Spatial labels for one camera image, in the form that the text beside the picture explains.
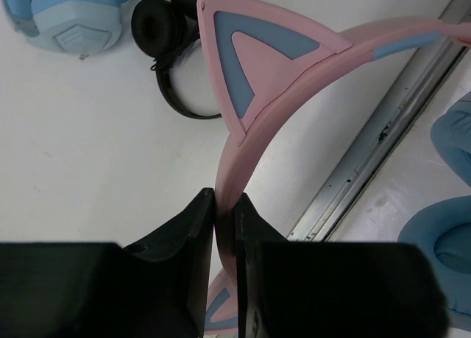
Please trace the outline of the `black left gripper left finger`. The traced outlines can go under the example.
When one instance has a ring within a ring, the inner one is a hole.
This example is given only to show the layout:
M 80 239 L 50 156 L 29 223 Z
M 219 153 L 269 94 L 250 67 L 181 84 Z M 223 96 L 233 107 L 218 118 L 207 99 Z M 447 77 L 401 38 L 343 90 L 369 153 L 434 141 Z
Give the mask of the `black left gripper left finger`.
M 214 190 L 203 188 L 178 215 L 124 247 L 139 262 L 127 337 L 203 336 L 214 218 Z

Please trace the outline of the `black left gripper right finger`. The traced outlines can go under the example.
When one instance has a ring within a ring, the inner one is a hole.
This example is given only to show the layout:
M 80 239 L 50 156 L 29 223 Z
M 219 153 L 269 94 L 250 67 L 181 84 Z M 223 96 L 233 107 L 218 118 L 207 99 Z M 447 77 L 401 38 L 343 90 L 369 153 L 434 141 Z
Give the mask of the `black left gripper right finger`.
M 238 335 L 268 337 L 263 246 L 287 239 L 256 210 L 247 194 L 242 194 L 234 212 L 237 268 Z

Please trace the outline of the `pink blue cat-ear headphones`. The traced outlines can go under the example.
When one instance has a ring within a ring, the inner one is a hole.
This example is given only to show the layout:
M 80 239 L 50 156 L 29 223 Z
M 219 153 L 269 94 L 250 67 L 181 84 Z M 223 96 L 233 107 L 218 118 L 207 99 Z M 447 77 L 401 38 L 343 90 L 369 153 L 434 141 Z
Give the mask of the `pink blue cat-ear headphones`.
M 335 32 L 304 15 L 258 0 L 197 0 L 202 51 L 229 130 L 216 175 L 216 241 L 222 270 L 209 287 L 208 335 L 235 333 L 231 212 L 262 154 L 311 97 L 365 63 L 448 36 L 470 42 L 470 25 L 407 16 Z

